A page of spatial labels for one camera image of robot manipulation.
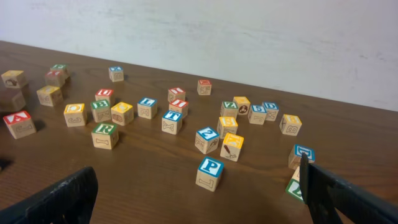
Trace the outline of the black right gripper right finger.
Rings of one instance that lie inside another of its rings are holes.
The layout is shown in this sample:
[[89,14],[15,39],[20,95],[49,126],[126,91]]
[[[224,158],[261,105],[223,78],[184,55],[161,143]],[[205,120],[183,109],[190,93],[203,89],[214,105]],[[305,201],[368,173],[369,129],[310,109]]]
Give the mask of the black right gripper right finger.
[[300,160],[300,190],[314,223],[397,223],[397,207],[308,161]]

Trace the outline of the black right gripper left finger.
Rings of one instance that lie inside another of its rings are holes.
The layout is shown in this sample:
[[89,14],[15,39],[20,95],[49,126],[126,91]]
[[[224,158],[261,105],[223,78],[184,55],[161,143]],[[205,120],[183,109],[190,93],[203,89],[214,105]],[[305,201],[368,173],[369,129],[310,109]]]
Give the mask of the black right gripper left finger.
[[85,167],[1,210],[1,223],[89,223],[97,194],[95,170]]

